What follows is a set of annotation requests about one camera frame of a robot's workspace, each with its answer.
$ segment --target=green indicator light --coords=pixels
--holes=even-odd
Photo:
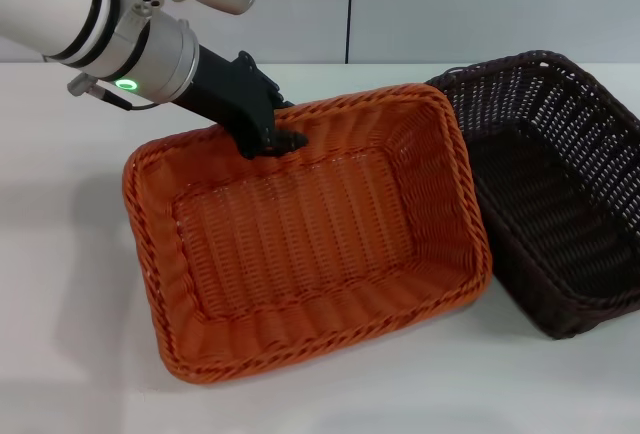
[[[135,91],[138,88],[138,83],[131,79],[120,79],[116,81],[116,86],[125,91]]]

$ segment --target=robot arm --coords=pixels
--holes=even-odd
[[[254,0],[196,0],[242,14]],[[282,155],[306,145],[278,131],[285,107],[278,86],[241,52],[229,62],[201,46],[186,21],[162,11],[164,0],[0,0],[0,36],[82,71],[68,86],[126,110],[172,102],[221,124],[240,153]],[[98,81],[152,104],[133,107]]]

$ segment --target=wicker basket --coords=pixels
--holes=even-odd
[[[281,111],[309,146],[247,161],[219,127],[151,142],[124,196],[161,356],[211,383],[480,295],[490,254],[451,105],[408,85]]]
[[[428,84],[454,105],[495,274],[544,332],[640,308],[640,125],[563,56],[529,52]]]

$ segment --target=orange wicker basket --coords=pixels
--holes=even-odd
[[[217,126],[124,172],[160,353],[192,383],[310,359],[474,300],[490,277],[467,151],[421,84],[283,110],[309,146],[243,159]]]

